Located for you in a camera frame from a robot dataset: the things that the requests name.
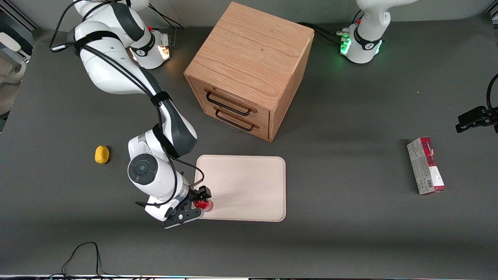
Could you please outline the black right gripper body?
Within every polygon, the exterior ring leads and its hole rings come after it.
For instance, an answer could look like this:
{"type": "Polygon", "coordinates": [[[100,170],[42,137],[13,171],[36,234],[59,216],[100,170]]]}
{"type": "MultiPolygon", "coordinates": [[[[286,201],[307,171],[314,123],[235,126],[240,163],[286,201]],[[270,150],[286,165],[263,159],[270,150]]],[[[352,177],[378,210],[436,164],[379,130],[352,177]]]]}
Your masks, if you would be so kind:
{"type": "Polygon", "coordinates": [[[164,229],[168,229],[168,228],[182,225],[182,224],[187,223],[187,222],[191,222],[191,221],[186,220],[186,211],[188,209],[193,209],[193,208],[199,208],[199,207],[195,206],[195,202],[190,201],[189,192],[188,192],[186,198],[184,198],[179,203],[179,205],[176,206],[171,211],[171,213],[169,214],[167,219],[161,223],[162,227],[164,229]]]}

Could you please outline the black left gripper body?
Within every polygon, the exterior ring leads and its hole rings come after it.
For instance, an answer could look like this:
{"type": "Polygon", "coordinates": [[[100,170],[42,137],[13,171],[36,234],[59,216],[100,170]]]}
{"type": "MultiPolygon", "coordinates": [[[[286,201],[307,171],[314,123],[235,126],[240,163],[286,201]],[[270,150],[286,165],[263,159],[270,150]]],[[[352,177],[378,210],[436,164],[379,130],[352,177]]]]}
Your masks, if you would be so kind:
{"type": "Polygon", "coordinates": [[[456,132],[462,133],[468,129],[479,126],[493,126],[494,131],[498,133],[498,107],[491,110],[485,106],[475,107],[462,115],[459,115],[459,123],[456,125],[456,132]]]}

